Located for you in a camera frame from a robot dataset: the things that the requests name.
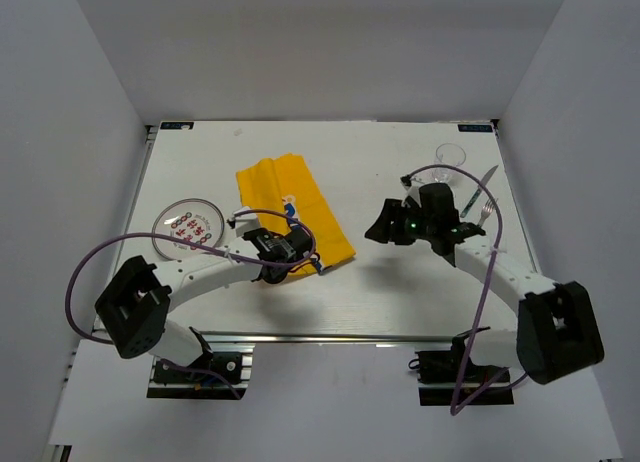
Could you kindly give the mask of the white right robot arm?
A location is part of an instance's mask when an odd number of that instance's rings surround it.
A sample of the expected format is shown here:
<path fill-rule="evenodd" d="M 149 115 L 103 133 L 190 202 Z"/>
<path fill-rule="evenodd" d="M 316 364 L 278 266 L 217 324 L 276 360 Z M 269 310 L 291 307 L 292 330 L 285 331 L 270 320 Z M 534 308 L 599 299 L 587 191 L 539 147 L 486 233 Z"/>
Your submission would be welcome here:
<path fill-rule="evenodd" d="M 488 366 L 513 367 L 546 385 L 603 361 L 586 288 L 535 273 L 496 249 L 481 226 L 461 220 L 448 185 L 427 184 L 411 188 L 402 200 L 386 199 L 365 236 L 398 246 L 428 242 L 435 254 L 481 282 L 515 314 L 513 330 L 473 324 L 453 338 L 451 366 L 459 378 L 475 380 Z"/>

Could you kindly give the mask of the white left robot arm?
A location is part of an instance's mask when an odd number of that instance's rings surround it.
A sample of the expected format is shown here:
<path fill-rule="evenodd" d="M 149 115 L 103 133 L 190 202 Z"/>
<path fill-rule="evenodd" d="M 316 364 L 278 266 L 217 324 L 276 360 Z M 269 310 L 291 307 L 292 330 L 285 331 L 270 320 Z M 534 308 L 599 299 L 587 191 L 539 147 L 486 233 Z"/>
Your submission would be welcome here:
<path fill-rule="evenodd" d="M 212 351 L 196 329 L 169 320 L 169 313 L 234 283 L 277 284 L 312 248 L 311 237 L 300 228 L 285 236 L 259 228 L 231 241 L 220 257 L 199 254 L 152 264 L 135 256 L 120 267 L 95 309 L 121 358 L 149 353 L 199 381 L 210 372 Z"/>

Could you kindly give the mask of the yellow printed cloth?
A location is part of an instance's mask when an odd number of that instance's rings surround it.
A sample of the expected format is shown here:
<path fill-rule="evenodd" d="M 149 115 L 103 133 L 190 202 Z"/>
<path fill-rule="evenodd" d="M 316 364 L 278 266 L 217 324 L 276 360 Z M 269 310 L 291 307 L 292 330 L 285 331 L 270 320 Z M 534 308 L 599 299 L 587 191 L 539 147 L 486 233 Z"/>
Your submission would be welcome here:
<path fill-rule="evenodd" d="M 285 235 L 302 221 L 314 234 L 317 263 L 296 268 L 296 276 L 311 275 L 336 267 L 355 257 L 356 251 L 344 235 L 304 158 L 285 154 L 265 158 L 236 173 L 241 203 L 251 209 L 268 209 L 289 218 L 260 214 L 266 229 Z"/>

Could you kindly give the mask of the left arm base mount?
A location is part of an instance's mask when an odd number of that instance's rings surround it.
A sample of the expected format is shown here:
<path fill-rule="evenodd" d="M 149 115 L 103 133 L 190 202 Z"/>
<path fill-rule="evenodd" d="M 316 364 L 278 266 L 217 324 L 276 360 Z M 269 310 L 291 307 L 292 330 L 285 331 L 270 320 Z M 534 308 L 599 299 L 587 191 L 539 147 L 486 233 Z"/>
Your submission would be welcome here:
<path fill-rule="evenodd" d="M 241 400 L 248 389 L 254 344 L 214 343 L 212 359 L 196 372 L 153 359 L 146 397 L 167 400 Z"/>

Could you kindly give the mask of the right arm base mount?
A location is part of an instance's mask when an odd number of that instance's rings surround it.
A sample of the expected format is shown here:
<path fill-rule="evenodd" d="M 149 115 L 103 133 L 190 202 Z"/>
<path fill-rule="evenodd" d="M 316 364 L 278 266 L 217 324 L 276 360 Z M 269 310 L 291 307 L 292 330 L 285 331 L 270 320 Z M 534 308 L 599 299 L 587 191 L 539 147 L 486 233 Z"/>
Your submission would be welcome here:
<path fill-rule="evenodd" d="M 450 351 L 417 350 L 408 362 L 409 371 L 417 376 L 421 406 L 449 406 L 453 397 L 458 365 Z M 469 361 L 466 367 L 459 404 L 466 401 L 481 385 L 488 382 L 500 368 L 492 365 L 476 365 Z M 507 406 L 514 404 L 513 391 L 509 388 L 511 377 L 503 373 L 490 388 L 471 401 L 472 406 Z"/>

